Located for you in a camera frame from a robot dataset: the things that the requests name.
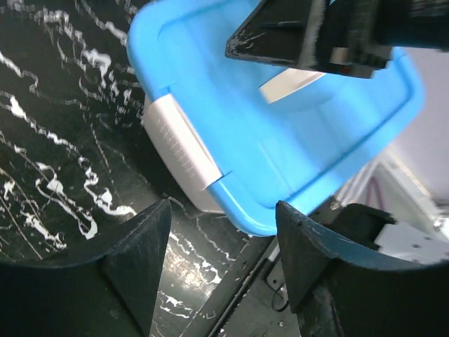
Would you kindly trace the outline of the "light blue tray lid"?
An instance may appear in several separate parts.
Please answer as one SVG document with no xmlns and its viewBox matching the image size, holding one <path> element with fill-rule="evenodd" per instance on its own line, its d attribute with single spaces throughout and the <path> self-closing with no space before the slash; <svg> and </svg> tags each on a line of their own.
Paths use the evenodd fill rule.
<svg viewBox="0 0 449 337">
<path fill-rule="evenodd" d="M 334 74 L 299 83 L 279 100 L 261 88 L 285 69 L 225 56 L 255 1 L 155 1 L 128 33 L 127 53 L 145 97 L 171 94 L 222 177 L 208 187 L 231 223 L 276 234 L 275 206 L 308 214 L 378 155 L 419 113 L 424 88 L 395 48 L 370 79 Z"/>
</svg>

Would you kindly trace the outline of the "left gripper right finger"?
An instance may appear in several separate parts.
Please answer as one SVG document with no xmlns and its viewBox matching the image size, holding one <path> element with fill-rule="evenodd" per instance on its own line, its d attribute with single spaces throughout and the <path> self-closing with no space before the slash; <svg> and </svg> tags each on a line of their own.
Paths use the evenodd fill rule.
<svg viewBox="0 0 449 337">
<path fill-rule="evenodd" d="M 280 201 L 288 301 L 302 336 L 447 336 L 448 244 L 351 204 L 322 225 Z"/>
</svg>

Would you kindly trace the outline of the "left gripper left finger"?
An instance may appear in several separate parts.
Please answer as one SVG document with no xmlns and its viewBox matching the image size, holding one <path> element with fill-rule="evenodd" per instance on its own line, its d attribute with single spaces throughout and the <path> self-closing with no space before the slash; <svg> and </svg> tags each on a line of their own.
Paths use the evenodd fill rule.
<svg viewBox="0 0 449 337">
<path fill-rule="evenodd" d="M 168 200 L 43 260 L 1 263 L 2 336 L 148 336 L 172 220 Z"/>
</svg>

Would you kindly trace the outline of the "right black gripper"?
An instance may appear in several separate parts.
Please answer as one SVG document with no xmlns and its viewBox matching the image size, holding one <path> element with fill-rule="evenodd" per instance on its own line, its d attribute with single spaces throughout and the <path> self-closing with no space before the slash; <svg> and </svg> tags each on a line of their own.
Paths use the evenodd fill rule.
<svg viewBox="0 0 449 337">
<path fill-rule="evenodd" d="M 229 37 L 228 58 L 314 70 L 326 14 L 329 63 L 338 74 L 370 78 L 394 47 L 448 51 L 447 1 L 261 1 Z"/>
</svg>

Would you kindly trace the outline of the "white plastic tub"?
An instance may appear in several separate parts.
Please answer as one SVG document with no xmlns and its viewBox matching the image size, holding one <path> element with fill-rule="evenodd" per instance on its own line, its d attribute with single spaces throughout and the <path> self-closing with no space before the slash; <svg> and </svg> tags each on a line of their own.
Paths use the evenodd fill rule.
<svg viewBox="0 0 449 337">
<path fill-rule="evenodd" d="M 190 202 L 205 213 L 223 214 L 208 191 L 222 172 L 173 95 L 154 101 L 145 97 L 142 122 L 157 153 Z"/>
</svg>

